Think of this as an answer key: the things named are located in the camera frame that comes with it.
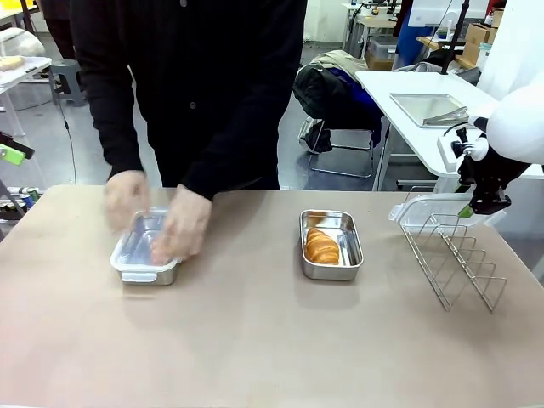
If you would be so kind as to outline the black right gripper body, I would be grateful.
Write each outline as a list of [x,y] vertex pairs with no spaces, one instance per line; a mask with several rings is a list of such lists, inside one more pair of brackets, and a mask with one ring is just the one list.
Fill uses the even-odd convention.
[[483,153],[472,153],[475,190],[472,202],[510,202],[505,193],[509,183],[519,178],[530,164],[499,155],[489,147]]

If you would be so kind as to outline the silver metal baking tray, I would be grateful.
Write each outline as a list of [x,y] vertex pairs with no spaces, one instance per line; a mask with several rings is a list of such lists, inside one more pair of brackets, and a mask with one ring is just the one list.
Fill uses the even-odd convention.
[[424,127],[422,122],[465,106],[448,93],[391,93],[389,96],[419,128],[449,128]]

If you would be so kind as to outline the golden croissant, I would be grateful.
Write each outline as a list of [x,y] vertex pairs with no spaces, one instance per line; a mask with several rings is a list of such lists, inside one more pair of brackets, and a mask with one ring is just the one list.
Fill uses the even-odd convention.
[[338,265],[339,245],[327,234],[316,228],[310,228],[304,246],[306,259],[314,264]]

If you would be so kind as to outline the person's right forearm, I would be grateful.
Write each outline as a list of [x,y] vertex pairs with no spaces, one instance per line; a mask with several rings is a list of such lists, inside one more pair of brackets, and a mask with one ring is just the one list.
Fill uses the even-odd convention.
[[134,95],[128,76],[84,76],[93,126],[99,132],[111,179],[126,171],[143,172],[133,125]]

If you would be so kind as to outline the person's left forearm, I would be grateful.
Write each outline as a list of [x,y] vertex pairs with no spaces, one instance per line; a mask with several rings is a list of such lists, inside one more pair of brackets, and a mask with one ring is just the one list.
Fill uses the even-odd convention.
[[255,184],[277,188],[278,127],[284,111],[284,106],[266,101],[237,106],[190,165],[182,178],[184,187],[209,200],[219,192]]

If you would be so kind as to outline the person's right hand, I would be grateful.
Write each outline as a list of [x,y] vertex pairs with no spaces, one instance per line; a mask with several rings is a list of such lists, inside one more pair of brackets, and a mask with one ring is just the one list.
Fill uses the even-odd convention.
[[105,185],[105,216],[115,232],[131,228],[133,217],[150,209],[150,188],[142,171],[124,171]]

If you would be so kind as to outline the person's left hand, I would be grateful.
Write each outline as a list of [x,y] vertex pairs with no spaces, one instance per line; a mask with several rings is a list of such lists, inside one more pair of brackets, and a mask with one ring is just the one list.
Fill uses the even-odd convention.
[[150,255],[155,264],[184,261],[201,251],[213,204],[180,184]]

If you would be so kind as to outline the bottles and cans shelf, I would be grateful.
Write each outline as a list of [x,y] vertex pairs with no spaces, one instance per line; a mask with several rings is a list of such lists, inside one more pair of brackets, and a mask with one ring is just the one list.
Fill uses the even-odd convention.
[[0,186],[0,220],[19,221],[42,197],[34,187]]

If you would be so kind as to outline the white background table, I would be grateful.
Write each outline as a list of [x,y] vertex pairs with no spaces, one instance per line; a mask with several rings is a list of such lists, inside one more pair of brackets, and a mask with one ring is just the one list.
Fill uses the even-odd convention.
[[51,66],[52,60],[46,57],[24,57],[24,64],[8,71],[0,71],[0,108],[7,115],[9,126],[15,137],[24,137],[25,132],[16,114],[8,91],[18,84],[29,80],[32,76]]

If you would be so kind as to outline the grey plastic stool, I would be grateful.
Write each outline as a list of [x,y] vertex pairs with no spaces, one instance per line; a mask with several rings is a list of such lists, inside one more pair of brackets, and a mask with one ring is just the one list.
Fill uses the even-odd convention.
[[55,105],[61,100],[70,101],[76,107],[86,104],[86,92],[77,80],[80,71],[80,65],[73,59],[61,59],[51,63],[48,79]]

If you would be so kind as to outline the cardboard box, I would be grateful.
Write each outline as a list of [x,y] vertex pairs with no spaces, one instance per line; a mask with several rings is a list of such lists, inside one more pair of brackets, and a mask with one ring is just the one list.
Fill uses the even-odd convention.
[[498,29],[480,23],[472,23],[468,26],[465,35],[465,45],[462,57],[472,65],[476,65],[479,58],[479,47],[482,43],[492,44]]

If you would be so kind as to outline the background person in black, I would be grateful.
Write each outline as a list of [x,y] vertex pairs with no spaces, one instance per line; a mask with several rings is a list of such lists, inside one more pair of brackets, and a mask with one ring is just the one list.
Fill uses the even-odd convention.
[[61,56],[65,60],[75,60],[77,57],[71,35],[70,0],[36,1]]

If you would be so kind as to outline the black tripod pole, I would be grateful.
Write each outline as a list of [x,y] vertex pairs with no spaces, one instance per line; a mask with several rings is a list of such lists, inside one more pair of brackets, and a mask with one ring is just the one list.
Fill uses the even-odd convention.
[[450,63],[455,59],[455,48],[461,44],[459,41],[459,37],[462,30],[462,25],[465,20],[467,11],[469,9],[469,2],[470,0],[464,0],[462,7],[461,7],[461,13],[459,15],[459,19],[456,23],[456,29],[454,31],[453,37],[449,42],[446,42],[445,45],[447,46],[447,54],[445,57],[444,64],[442,65],[440,74],[446,75],[448,71],[448,67]]

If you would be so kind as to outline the white side table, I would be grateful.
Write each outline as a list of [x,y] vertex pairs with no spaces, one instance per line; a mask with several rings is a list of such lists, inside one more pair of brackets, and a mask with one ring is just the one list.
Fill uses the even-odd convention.
[[490,110],[497,100],[480,88],[455,75],[440,75],[435,72],[386,72],[359,71],[359,82],[378,105],[389,121],[389,134],[377,165],[372,189],[382,189],[390,156],[399,140],[404,140],[425,168],[438,177],[433,191],[452,192],[456,189],[458,174],[454,166],[456,158],[444,156],[439,150],[439,138],[443,128],[418,127],[394,102],[392,94],[449,94],[463,103],[471,113]]

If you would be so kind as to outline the blue garment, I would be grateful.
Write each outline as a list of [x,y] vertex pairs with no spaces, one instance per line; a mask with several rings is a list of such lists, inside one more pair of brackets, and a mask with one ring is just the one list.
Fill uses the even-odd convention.
[[422,36],[422,27],[409,26],[413,0],[402,0],[393,36],[397,39],[393,70],[413,65],[419,57],[422,44],[417,41]]

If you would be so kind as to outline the grey storage box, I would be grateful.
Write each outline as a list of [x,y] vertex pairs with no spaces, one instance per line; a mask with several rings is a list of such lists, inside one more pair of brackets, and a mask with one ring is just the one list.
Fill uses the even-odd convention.
[[394,64],[397,39],[372,37],[365,51],[365,61],[370,71],[391,71]]

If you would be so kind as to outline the black and blue jacket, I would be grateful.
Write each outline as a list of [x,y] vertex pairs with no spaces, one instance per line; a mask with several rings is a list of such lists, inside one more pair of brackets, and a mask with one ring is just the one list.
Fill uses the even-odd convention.
[[299,70],[292,91],[309,117],[299,134],[308,152],[331,151],[332,130],[368,131],[372,147],[381,143],[383,113],[346,71],[308,64]]

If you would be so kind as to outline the beige jacket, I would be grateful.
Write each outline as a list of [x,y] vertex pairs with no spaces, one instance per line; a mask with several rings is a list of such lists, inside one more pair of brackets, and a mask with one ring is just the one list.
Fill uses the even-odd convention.
[[316,78],[341,78],[346,82],[356,82],[356,73],[369,71],[364,59],[358,59],[343,50],[332,50],[314,57],[309,64],[297,72],[296,80]]

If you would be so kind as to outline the person in black clothes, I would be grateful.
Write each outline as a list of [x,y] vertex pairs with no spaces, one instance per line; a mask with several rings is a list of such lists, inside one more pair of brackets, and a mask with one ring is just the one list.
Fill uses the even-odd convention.
[[303,47],[307,0],[71,0],[86,74],[132,78],[133,114],[147,125],[166,187],[235,108],[287,108]]

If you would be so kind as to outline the metal frame chair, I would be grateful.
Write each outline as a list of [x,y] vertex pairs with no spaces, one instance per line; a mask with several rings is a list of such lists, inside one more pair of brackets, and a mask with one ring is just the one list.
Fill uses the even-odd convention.
[[[317,173],[348,177],[351,179],[369,179],[371,176],[373,176],[375,173],[375,145],[371,137],[372,132],[367,129],[329,129],[328,131],[324,131],[324,125],[325,123],[321,124],[320,130],[316,133],[316,136],[314,138],[312,149],[309,152],[309,159],[308,159],[309,170],[313,172],[317,172]],[[360,137],[365,135],[367,139],[366,145],[359,146],[359,145],[351,145],[351,144],[334,144],[332,142],[332,134],[334,132],[347,132],[348,134],[353,134]],[[354,173],[354,172],[338,171],[337,169],[329,169],[329,168],[320,167],[318,165],[318,161],[319,161],[320,155],[323,155],[323,152],[318,152],[317,147],[319,144],[323,145],[325,141],[327,140],[329,140],[331,145],[331,149],[329,150],[329,153],[332,153],[334,150],[365,153],[366,159],[363,162],[363,169],[360,172]]]

